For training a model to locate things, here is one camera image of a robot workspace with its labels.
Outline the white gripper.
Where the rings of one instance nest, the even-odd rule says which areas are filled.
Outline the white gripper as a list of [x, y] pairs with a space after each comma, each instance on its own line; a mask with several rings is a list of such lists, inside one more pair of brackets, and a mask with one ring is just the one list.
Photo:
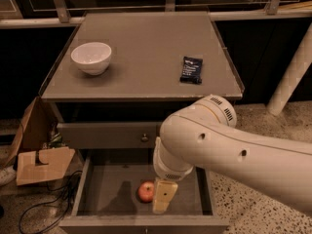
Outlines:
[[172, 155], [157, 136], [153, 152], [153, 167], [159, 178], [154, 182], [152, 211], [155, 214], [163, 214], [176, 195], [178, 185], [174, 181], [183, 180], [193, 171], [193, 166]]

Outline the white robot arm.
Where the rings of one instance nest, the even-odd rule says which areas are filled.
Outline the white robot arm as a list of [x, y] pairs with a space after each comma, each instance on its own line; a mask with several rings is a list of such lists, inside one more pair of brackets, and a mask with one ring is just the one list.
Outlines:
[[311, 215], [312, 144], [250, 134], [236, 124], [233, 106], [214, 95], [171, 114], [156, 138], [156, 174], [181, 181], [202, 168]]

